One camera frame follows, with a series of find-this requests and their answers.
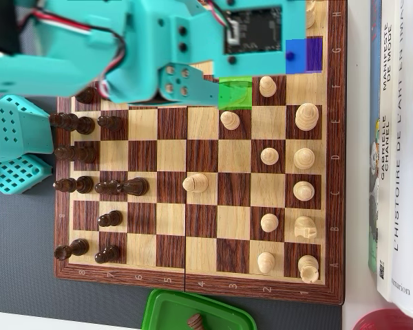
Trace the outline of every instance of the dark pawn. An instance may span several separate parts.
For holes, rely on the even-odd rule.
[[[76,190],[80,194],[87,194],[92,191],[93,187],[94,182],[91,177],[79,177],[77,180],[73,178],[61,179],[54,183],[55,190],[63,193],[72,193]]]
[[[202,323],[202,316],[200,314],[194,314],[187,321],[188,326],[193,330],[204,330]]]
[[[95,122],[89,117],[78,118],[74,113],[58,112],[49,116],[50,126],[77,131],[80,134],[90,134],[95,129]]]
[[[96,159],[96,149],[93,146],[59,146],[54,151],[55,156],[59,160],[68,160],[73,162],[78,160],[83,163],[93,163]]]
[[[76,239],[70,245],[58,246],[55,249],[54,256],[56,259],[62,261],[74,256],[82,256],[89,251],[89,242],[85,239]]]
[[[101,227],[117,226],[121,222],[123,222],[123,214],[119,211],[111,211],[98,219],[98,225]]]
[[[97,93],[98,92],[95,87],[86,87],[80,93],[75,95],[75,99],[84,105],[89,105],[93,103]]]
[[[114,115],[102,115],[98,118],[98,125],[112,132],[117,132],[123,127],[123,120]]]
[[[110,261],[115,261],[117,258],[119,258],[119,256],[119,247],[117,247],[116,245],[111,245],[105,248],[103,251],[95,254],[95,261],[97,263],[108,263]]]

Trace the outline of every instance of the pawn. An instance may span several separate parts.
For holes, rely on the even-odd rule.
[[[123,127],[123,120],[114,115],[101,115],[97,123],[112,132],[117,132]]]
[[[100,227],[117,226],[121,222],[123,222],[123,214],[119,211],[111,211],[98,218],[98,225]]]
[[[265,98],[270,98],[277,91],[277,85],[270,76],[265,76],[260,79],[259,90]]]
[[[193,330],[204,330],[202,316],[200,314],[194,314],[187,320],[187,324]]]
[[[263,252],[257,258],[257,264],[259,265],[259,270],[263,274],[267,274],[271,270],[273,270],[273,268],[275,266],[275,258],[271,253]]]
[[[197,173],[187,177],[182,186],[188,192],[203,193],[208,188],[208,178],[205,174]]]
[[[220,116],[220,121],[222,122],[223,126],[226,129],[232,131],[239,127],[240,125],[240,118],[236,113],[225,111]]]
[[[54,182],[54,189],[63,193],[72,193],[75,190],[80,194],[90,193],[94,186],[94,182],[91,177],[79,177],[77,180],[74,178],[61,179]]]
[[[294,196],[300,201],[310,201],[315,195],[315,189],[309,182],[300,181],[294,185]]]
[[[305,217],[303,215],[296,218],[294,227],[295,237],[301,236],[305,239],[313,239],[317,236],[317,226],[310,217]]]
[[[89,251],[89,242],[85,239],[76,239],[70,245],[58,246],[54,251],[56,259],[63,261],[74,256],[82,256]]]
[[[318,260],[313,256],[302,256],[298,260],[300,277],[305,283],[314,283],[319,278]]]
[[[273,148],[266,148],[260,154],[262,162],[266,165],[274,165],[278,162],[279,155],[278,152]]]
[[[59,160],[68,160],[74,162],[76,160],[90,164],[96,159],[96,149],[93,146],[59,146],[55,149],[54,154]]]
[[[103,251],[95,254],[96,263],[108,263],[110,261],[116,261],[120,256],[119,247],[111,245],[105,248]]]
[[[302,131],[310,131],[317,126],[318,117],[318,108],[312,103],[304,103],[295,113],[295,124]]]

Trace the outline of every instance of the green plastic container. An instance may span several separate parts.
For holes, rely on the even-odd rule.
[[[202,315],[205,330],[257,330],[245,311],[197,294],[153,290],[145,308],[142,330],[191,330],[187,320]]]

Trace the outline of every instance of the green square marker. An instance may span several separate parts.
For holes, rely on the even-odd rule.
[[[219,78],[219,110],[251,109],[253,105],[253,79],[245,77]]]

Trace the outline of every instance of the dark square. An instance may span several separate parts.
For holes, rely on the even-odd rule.
[[[156,235],[156,266],[185,268],[185,237]]]
[[[219,123],[219,140],[250,140],[251,139],[251,110],[237,109],[231,112],[237,114],[240,118],[240,125],[238,128],[229,130]]]
[[[101,171],[99,173],[100,182],[110,182],[111,180],[116,180],[117,182],[125,182],[128,180],[127,172],[109,172],[109,171]],[[100,201],[127,201],[127,194],[118,194],[118,195],[108,195],[108,194],[100,194],[99,195]]]
[[[260,155],[266,148],[273,148],[278,152],[278,162],[266,165]],[[286,142],[285,140],[252,140],[251,141],[251,172],[253,173],[277,173],[285,171]]]
[[[286,105],[286,76],[271,76],[277,85],[277,91],[270,98],[265,98],[260,93],[260,79],[262,77],[253,78],[253,105]]]
[[[310,131],[302,131],[295,124],[295,113],[299,105],[288,105],[286,107],[286,139],[287,140],[321,140],[323,125],[321,124],[323,107],[317,105],[318,108],[318,122]]]
[[[249,241],[217,239],[217,271],[249,273]]]
[[[74,230],[98,231],[99,201],[74,201]]]
[[[93,146],[96,150],[96,158],[92,163],[83,163],[78,160],[74,162],[74,171],[99,171],[100,162],[100,142],[99,141],[76,141],[75,146],[83,148],[84,146]]]
[[[185,204],[187,192],[182,183],[185,172],[158,172],[158,203]]]
[[[187,172],[217,172],[218,155],[217,140],[187,140]]]
[[[187,108],[158,109],[158,140],[187,138]]]
[[[301,278],[298,271],[298,260],[303,256],[313,256],[321,267],[320,246],[317,244],[289,243],[284,244],[284,277]]]
[[[127,214],[128,232],[156,233],[156,203],[129,203]]]
[[[187,204],[186,233],[190,237],[217,237],[218,207],[216,205]]]
[[[119,131],[113,132],[101,127],[101,141],[128,140],[129,139],[129,111],[111,110],[101,111],[102,116],[115,116],[121,118],[123,125]]]
[[[278,218],[278,227],[272,232],[262,229],[260,220],[264,215],[271,213]],[[284,241],[284,209],[283,208],[258,208],[251,207],[251,240],[253,241]]]
[[[218,205],[249,206],[250,195],[250,173],[218,174]]]
[[[157,154],[157,141],[129,141],[129,171],[156,172]]]
[[[118,247],[120,256],[111,263],[127,263],[127,233],[126,232],[99,232],[99,250],[103,251],[111,245]]]
[[[315,195],[310,201],[300,201],[294,196],[294,185],[300,181],[307,181],[315,189]],[[286,207],[311,208],[321,210],[321,175],[286,174]]]

